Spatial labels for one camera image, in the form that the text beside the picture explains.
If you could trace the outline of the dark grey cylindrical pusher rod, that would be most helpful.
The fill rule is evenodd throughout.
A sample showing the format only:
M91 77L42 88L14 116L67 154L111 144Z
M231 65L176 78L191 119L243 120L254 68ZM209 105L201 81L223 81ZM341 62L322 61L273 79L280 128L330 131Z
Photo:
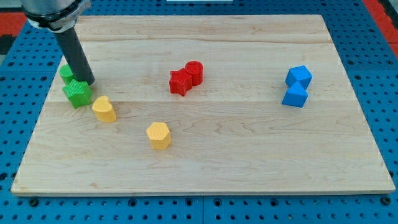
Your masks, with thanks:
M95 76L75 29L70 28L64 32L54 33L54 36L75 79L79 82L87 82L89 85L92 85L95 82Z

